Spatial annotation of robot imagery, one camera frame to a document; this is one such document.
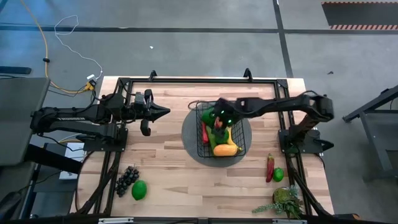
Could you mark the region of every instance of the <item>plastic vegetable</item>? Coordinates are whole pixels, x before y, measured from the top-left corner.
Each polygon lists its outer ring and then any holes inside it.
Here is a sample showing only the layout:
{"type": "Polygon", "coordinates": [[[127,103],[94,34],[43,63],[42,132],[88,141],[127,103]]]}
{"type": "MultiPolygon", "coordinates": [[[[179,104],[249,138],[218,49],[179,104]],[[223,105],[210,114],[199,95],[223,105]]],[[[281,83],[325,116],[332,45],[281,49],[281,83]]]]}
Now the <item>plastic vegetable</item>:
{"type": "Polygon", "coordinates": [[[233,156],[238,151],[238,147],[229,144],[221,144],[214,148],[215,156],[233,156]]]}
{"type": "Polygon", "coordinates": [[[275,160],[270,153],[268,154],[268,159],[267,159],[267,179],[266,179],[267,183],[271,182],[272,180],[272,176],[274,175],[274,166],[275,166],[275,160]]]}
{"type": "Polygon", "coordinates": [[[201,123],[201,134],[202,134],[203,143],[204,144],[208,143],[209,137],[207,136],[206,124],[204,122],[201,123]]]}
{"type": "Polygon", "coordinates": [[[282,168],[274,169],[274,181],[280,182],[284,178],[284,170],[282,168]]]}
{"type": "Polygon", "coordinates": [[[217,146],[216,136],[211,133],[211,128],[207,125],[206,125],[206,131],[207,131],[207,137],[209,138],[211,150],[214,150],[214,148],[217,146]]]}
{"type": "Polygon", "coordinates": [[[147,194],[147,185],[144,181],[138,180],[131,189],[131,195],[136,200],[141,200],[147,194]]]}
{"type": "Polygon", "coordinates": [[[222,127],[222,125],[223,125],[223,122],[220,121],[220,118],[219,118],[219,117],[217,117],[217,118],[216,118],[216,121],[214,122],[214,127],[215,127],[215,128],[220,128],[220,127],[222,127]]]}
{"type": "Polygon", "coordinates": [[[214,122],[216,121],[216,117],[213,114],[213,109],[204,110],[201,114],[201,120],[210,128],[214,127],[214,122]]]}
{"type": "Polygon", "coordinates": [[[232,127],[227,127],[226,130],[227,130],[227,132],[228,132],[228,140],[227,140],[226,143],[229,144],[229,145],[232,145],[232,146],[236,146],[236,147],[238,148],[238,151],[241,152],[241,151],[242,151],[242,148],[241,148],[241,147],[238,147],[238,146],[235,144],[235,142],[232,141],[232,133],[231,133],[232,127]]]}

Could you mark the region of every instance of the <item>gray floor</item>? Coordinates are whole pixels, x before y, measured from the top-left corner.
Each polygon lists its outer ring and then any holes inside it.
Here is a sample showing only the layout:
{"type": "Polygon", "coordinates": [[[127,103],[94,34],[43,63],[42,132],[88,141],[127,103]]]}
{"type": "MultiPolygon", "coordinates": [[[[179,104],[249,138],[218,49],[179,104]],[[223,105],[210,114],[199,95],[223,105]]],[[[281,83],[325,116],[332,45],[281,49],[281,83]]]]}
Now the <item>gray floor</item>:
{"type": "MultiPolygon", "coordinates": [[[[286,29],[327,29],[320,1],[280,0],[286,29]]],[[[77,14],[82,26],[276,28],[271,0],[114,0],[27,1],[43,25],[77,14]]],[[[18,0],[9,0],[0,25],[33,24],[18,0]]],[[[73,19],[63,25],[74,25],[73,19]]],[[[64,88],[77,89],[98,67],[62,47],[53,32],[45,33],[51,59],[49,74],[64,88]]],[[[365,220],[397,222],[395,180],[364,183],[362,176],[379,169],[360,120],[341,117],[398,84],[396,35],[286,35],[293,74],[306,87],[327,94],[336,118],[320,124],[322,138],[335,143],[325,153],[326,175],[335,213],[357,213],[365,220]]],[[[240,77],[246,67],[256,77],[286,77],[277,34],[90,33],[62,37],[84,56],[95,58],[104,75],[199,75],[240,77]]],[[[0,31],[2,65],[32,67],[44,76],[44,45],[38,32],[0,31]]],[[[75,98],[48,93],[45,106],[85,106],[89,93],[75,98]]],[[[57,139],[67,133],[52,133],[57,139]]],[[[43,139],[33,138],[34,144],[43,139]]],[[[67,206],[59,198],[41,196],[39,215],[59,215],[67,206]]]]}

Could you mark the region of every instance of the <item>wooden table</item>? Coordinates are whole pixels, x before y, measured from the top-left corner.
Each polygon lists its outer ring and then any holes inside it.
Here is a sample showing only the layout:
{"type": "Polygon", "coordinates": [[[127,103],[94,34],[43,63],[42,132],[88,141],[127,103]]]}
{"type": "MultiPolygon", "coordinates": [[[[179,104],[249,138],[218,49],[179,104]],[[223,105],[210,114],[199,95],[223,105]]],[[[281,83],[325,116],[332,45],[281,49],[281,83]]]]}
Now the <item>wooden table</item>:
{"type": "MultiPolygon", "coordinates": [[[[118,77],[104,77],[100,96],[112,93],[118,77]]],[[[291,96],[305,91],[301,78],[288,79],[291,96]]],[[[251,210],[272,202],[272,193],[278,187],[288,186],[288,178],[281,182],[266,183],[267,155],[275,157],[275,167],[286,172],[285,157],[280,153],[277,132],[280,129],[277,113],[267,113],[250,119],[252,144],[246,156],[226,168],[204,166],[185,151],[182,123],[188,114],[187,105],[194,100],[234,100],[237,97],[258,96],[274,98],[274,88],[267,84],[209,84],[209,83],[135,83],[133,92],[152,89],[154,101],[171,109],[166,116],[150,123],[152,134],[141,134],[140,122],[129,124],[127,147],[121,156],[119,175],[127,166],[135,164],[140,179],[147,182],[144,200],[131,197],[131,187],[122,198],[115,195],[112,216],[130,217],[229,217],[274,218],[273,211],[255,214],[251,210]]],[[[294,112],[296,123],[304,117],[294,112]]],[[[78,181],[78,204],[88,200],[100,179],[103,152],[95,152],[84,165],[78,181]]],[[[325,171],[319,158],[302,155],[308,188],[330,213],[333,213],[325,171]]],[[[101,211],[105,207],[108,188],[103,194],[101,211]]]]}

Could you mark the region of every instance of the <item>black table leg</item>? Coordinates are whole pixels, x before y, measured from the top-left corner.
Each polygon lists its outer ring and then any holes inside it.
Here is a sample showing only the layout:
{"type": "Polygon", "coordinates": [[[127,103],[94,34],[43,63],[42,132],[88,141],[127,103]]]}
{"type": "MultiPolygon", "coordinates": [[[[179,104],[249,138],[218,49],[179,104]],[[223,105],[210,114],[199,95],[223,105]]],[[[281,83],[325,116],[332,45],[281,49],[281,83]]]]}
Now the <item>black table leg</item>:
{"type": "Polygon", "coordinates": [[[74,174],[79,173],[81,167],[81,162],[47,151],[32,144],[28,145],[25,154],[25,161],[36,162],[41,165],[58,168],[74,174]]]}
{"type": "Polygon", "coordinates": [[[349,115],[344,116],[343,120],[345,122],[351,122],[355,118],[359,118],[359,115],[367,110],[375,110],[376,108],[380,107],[381,105],[390,102],[391,100],[398,97],[398,85],[394,88],[384,90],[381,94],[376,97],[375,99],[371,100],[369,103],[366,103],[362,107],[354,110],[349,115]]]}

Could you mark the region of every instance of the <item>black wire basket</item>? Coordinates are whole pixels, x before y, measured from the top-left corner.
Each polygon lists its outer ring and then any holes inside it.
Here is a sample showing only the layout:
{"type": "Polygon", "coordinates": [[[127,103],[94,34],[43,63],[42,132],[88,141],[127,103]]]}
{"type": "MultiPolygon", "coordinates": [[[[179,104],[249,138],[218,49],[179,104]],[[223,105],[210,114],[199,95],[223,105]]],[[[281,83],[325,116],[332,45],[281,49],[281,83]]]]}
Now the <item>black wire basket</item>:
{"type": "Polygon", "coordinates": [[[198,145],[198,155],[202,158],[225,158],[225,157],[237,157],[244,156],[246,154],[246,143],[244,142],[244,131],[243,131],[243,122],[242,120],[238,121],[236,124],[232,125],[231,134],[232,140],[235,144],[242,148],[242,151],[236,153],[233,156],[215,156],[213,151],[211,150],[209,143],[203,143],[203,130],[201,126],[201,115],[203,111],[208,108],[211,108],[215,102],[198,102],[196,104],[196,112],[197,112],[197,145],[198,145]]]}

